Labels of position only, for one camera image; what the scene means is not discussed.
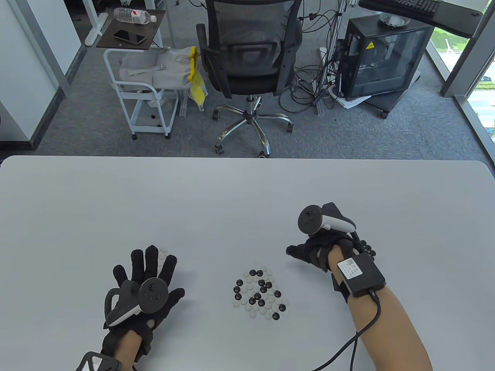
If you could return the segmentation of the person's left hand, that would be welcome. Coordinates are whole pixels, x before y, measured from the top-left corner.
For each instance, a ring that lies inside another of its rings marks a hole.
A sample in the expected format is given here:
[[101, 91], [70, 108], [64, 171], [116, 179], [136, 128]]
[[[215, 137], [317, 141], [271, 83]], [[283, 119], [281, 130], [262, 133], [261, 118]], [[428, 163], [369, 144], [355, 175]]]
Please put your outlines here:
[[[176, 256], [166, 256], [161, 270], [159, 270], [159, 250], [154, 245], [150, 245], [145, 250], [135, 249], [130, 257], [130, 279], [122, 265], [113, 268], [113, 276], [119, 288], [127, 280], [142, 286], [145, 281], [153, 278], [161, 279], [168, 286], [170, 285], [177, 265]], [[122, 370], [134, 370], [134, 364], [150, 353], [153, 332], [183, 297], [184, 288], [176, 288], [170, 291], [167, 301], [159, 311], [153, 314], [132, 315], [115, 326], [104, 325], [104, 329], [108, 329], [108, 334], [102, 342], [101, 353], [118, 360]]]

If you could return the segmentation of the person's right hand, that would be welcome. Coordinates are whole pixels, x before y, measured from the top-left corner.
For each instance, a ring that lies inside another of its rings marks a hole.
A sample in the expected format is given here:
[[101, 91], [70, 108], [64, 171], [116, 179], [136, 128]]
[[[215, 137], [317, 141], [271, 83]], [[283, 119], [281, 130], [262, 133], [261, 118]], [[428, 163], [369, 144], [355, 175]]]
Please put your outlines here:
[[328, 272], [331, 270], [328, 256], [335, 246], [340, 247], [345, 258], [353, 255], [354, 243], [350, 235], [324, 228], [310, 235], [303, 244], [288, 246], [286, 254]]

